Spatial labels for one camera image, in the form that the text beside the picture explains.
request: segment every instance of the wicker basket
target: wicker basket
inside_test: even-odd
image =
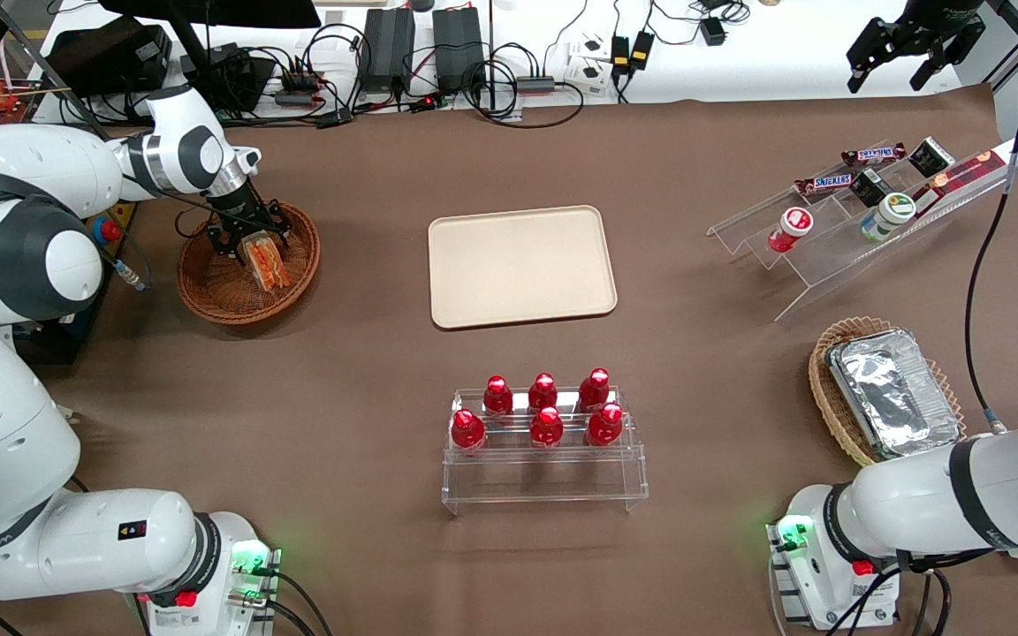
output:
[[[828,429],[832,431],[832,438],[840,443],[843,451],[847,452],[847,455],[851,455],[851,458],[861,466],[881,462],[881,459],[878,459],[866,442],[859,422],[856,421],[851,412],[851,406],[848,405],[843,392],[836,384],[831,369],[828,369],[825,357],[829,347],[833,344],[869,337],[869,335],[890,329],[892,327],[888,322],[880,321],[876,317],[844,319],[844,321],[828,327],[824,335],[821,335],[819,342],[815,343],[814,351],[811,351],[811,359],[807,361],[807,379],[811,382],[811,394],[815,397],[815,404],[824,414],[824,421],[827,422]],[[942,373],[937,362],[934,362],[932,359],[926,358],[925,362],[929,365],[929,370],[934,371],[934,378],[937,379],[941,390],[945,392],[949,406],[953,407],[957,421],[961,422],[961,429],[964,430],[965,421],[961,417],[961,406],[957,404],[957,397],[949,388],[949,380],[945,378],[945,373]]]
[[[293,223],[288,249],[282,248],[285,269],[293,285],[267,292],[254,281],[249,269],[229,256],[219,256],[199,226],[178,253],[178,295],[190,312],[222,325],[249,325],[275,315],[293,304],[312,282],[320,267],[320,236],[317,226],[300,210],[280,205]]]

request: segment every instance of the aluminum foil container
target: aluminum foil container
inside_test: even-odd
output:
[[[901,458],[965,439],[945,393],[905,330],[838,343],[827,364],[882,459]]]

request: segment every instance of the white jar lid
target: white jar lid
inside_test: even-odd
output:
[[[793,237],[803,237],[807,234],[815,221],[811,218],[811,213],[802,207],[789,207],[780,215],[780,229],[793,235]]]
[[[917,212],[917,205],[909,194],[890,192],[878,205],[878,212],[889,223],[902,225]]]

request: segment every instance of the brown table mat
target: brown table mat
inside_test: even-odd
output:
[[[86,483],[173,488],[195,510],[242,514],[285,548],[285,571],[314,592],[337,636],[772,635],[765,520],[800,487],[856,471],[807,387],[821,332],[860,314],[913,330],[959,387],[966,421],[982,429],[961,315],[995,194],[962,210],[924,252],[881,263],[777,324],[796,290],[704,232],[841,150],[927,134],[957,157],[993,148],[988,90],[601,106],[543,131],[464,112],[232,131],[265,153],[259,191],[319,225],[325,258],[310,292],[265,331],[197,321],[173,289],[181,206],[151,203],[133,230],[157,289],[114,283],[77,366],[42,375],[57,401],[88,415],[77,426]],[[563,205],[603,214],[614,313],[456,333],[433,326],[430,222]],[[1016,427],[1018,188],[974,322],[982,385]],[[542,370],[572,384],[596,365],[630,399],[651,499],[630,515],[618,504],[557,504],[450,519],[439,487],[453,388],[493,373],[520,385]],[[951,633],[1018,633],[1018,561],[989,556],[949,576]],[[921,583],[904,588],[901,624],[875,635],[909,633]],[[0,611],[27,636],[138,629],[113,592]]]

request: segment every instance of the acrylic display rack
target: acrylic display rack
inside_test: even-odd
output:
[[[880,149],[893,144],[893,141],[884,139],[874,143],[872,148]],[[868,168],[873,168],[878,176],[890,184],[890,189],[905,192],[910,196],[928,182],[928,177],[922,176],[908,160],[872,165]],[[857,173],[860,170],[863,169],[837,164],[813,174],[811,178],[843,172]],[[733,254],[748,249],[767,270],[773,270],[780,263],[787,263],[791,267],[803,283],[804,289],[795,300],[780,311],[780,314],[776,315],[775,321],[780,321],[789,312],[840,289],[881,258],[892,256],[904,246],[941,233],[941,230],[948,225],[948,221],[942,220],[948,218],[951,212],[997,188],[1005,180],[1006,172],[1002,171],[999,176],[985,181],[968,196],[949,205],[935,206],[918,220],[910,221],[900,229],[894,230],[888,240],[882,242],[869,241],[861,234],[861,222],[867,215],[872,214],[872,211],[868,210],[848,188],[809,197],[801,196],[795,188],[788,188],[736,217],[728,218],[713,226],[706,232],[706,236],[716,235],[725,245],[725,249]],[[811,212],[814,225],[811,232],[806,237],[800,238],[792,250],[777,253],[768,248],[768,235],[777,228],[781,213],[793,206],[803,207]]]
[[[485,390],[460,390],[450,414],[469,408],[486,422],[486,447],[459,450],[447,418],[442,451],[442,504],[453,514],[463,504],[513,502],[623,502],[627,511],[646,499],[646,455],[618,387],[611,401],[623,407],[623,432],[609,446],[583,445],[589,414],[576,412],[576,387],[559,388],[557,410],[565,422],[560,446],[532,448],[528,390],[513,388],[513,415],[486,414]]]

